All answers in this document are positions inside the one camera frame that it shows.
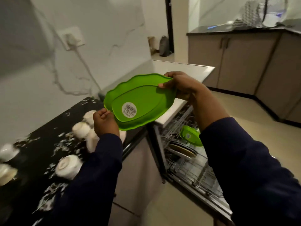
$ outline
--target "cabinet door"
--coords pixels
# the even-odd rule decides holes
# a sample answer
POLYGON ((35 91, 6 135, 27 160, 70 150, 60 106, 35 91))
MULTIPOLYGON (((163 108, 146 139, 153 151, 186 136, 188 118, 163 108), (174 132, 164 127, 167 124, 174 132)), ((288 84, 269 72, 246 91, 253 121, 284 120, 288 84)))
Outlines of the cabinet door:
POLYGON ((295 108, 291 111, 291 113, 288 114, 286 119, 289 121, 301 123, 301 102, 299 102, 295 106, 295 108))
POLYGON ((300 48, 299 36, 282 34, 256 93, 280 118, 285 118, 301 97, 300 48))
POLYGON ((223 37, 225 35, 192 35, 188 38, 188 63, 215 67, 203 81, 205 86, 217 87, 223 37))
POLYGON ((162 184, 146 138, 123 161, 114 202, 140 216, 162 184))
POLYGON ((278 35, 234 34, 226 39, 217 87, 253 95, 278 35))
POLYGON ((112 204, 108 226, 134 226, 138 225, 139 217, 112 204))

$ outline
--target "wall socket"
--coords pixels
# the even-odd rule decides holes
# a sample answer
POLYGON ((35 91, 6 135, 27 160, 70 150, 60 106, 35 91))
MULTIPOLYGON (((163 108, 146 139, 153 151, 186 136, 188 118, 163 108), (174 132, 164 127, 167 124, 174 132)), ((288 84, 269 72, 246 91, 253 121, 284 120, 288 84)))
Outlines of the wall socket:
POLYGON ((82 32, 80 31, 80 28, 78 26, 73 26, 73 27, 69 27, 66 29, 58 30, 57 34, 60 37, 60 39, 62 40, 62 42, 64 44, 64 48, 67 51, 70 50, 70 47, 66 41, 66 34, 72 34, 76 38, 78 47, 85 44, 85 39, 82 36, 82 32))

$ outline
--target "cabinet handle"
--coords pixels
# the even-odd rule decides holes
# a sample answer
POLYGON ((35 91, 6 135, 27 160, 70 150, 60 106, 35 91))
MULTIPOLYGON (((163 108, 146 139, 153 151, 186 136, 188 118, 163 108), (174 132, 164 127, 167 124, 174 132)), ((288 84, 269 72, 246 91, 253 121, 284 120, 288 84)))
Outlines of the cabinet handle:
POLYGON ((227 41, 226 41, 226 47, 225 47, 225 49, 228 49, 228 46, 229 46, 229 41, 230 41, 230 38, 227 38, 227 41))
POLYGON ((224 41, 224 38, 221 38, 221 43, 220 43, 220 45, 219 45, 219 48, 220 48, 220 49, 222 49, 222 47, 223 47, 223 41, 224 41))

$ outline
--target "dishwasher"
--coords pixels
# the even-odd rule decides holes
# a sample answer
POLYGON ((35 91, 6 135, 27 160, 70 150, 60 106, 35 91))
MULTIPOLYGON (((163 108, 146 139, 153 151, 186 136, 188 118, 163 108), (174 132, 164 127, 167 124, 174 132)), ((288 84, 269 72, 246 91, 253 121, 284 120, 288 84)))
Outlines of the dishwasher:
POLYGON ((231 220, 232 211, 223 197, 223 192, 208 165, 204 147, 192 160, 181 158, 168 150, 169 143, 179 138, 184 125, 197 128, 193 107, 185 104, 167 124, 149 124, 149 138, 161 175, 170 182, 177 182, 196 198, 217 213, 231 220))

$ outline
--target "wire rack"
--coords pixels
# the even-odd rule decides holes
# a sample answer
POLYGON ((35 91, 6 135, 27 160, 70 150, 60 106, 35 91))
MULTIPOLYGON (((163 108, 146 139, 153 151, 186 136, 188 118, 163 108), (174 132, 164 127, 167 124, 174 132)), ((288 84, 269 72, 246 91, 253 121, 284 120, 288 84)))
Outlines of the wire rack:
POLYGON ((168 144, 179 137, 184 125, 196 128, 197 123, 193 115, 193 107, 185 106, 173 120, 161 130, 161 139, 165 150, 165 157, 169 165, 169 172, 182 179, 200 193, 216 198, 223 197, 220 185, 213 169, 208 165, 208 158, 203 147, 197 147, 198 152, 192 160, 180 158, 168 151, 168 144))

